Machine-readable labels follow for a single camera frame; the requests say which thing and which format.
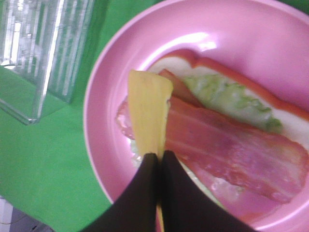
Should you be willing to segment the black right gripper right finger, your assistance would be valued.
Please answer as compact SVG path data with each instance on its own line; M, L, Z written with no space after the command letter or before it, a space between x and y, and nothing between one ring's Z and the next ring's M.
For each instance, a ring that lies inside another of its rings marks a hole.
M166 232L253 232L207 197L172 151L161 161L161 207Z

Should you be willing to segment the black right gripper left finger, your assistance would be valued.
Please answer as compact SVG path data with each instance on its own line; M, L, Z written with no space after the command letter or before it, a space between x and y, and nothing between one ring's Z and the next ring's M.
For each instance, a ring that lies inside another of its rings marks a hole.
M154 232L159 162L156 154L143 157L121 196L83 232Z

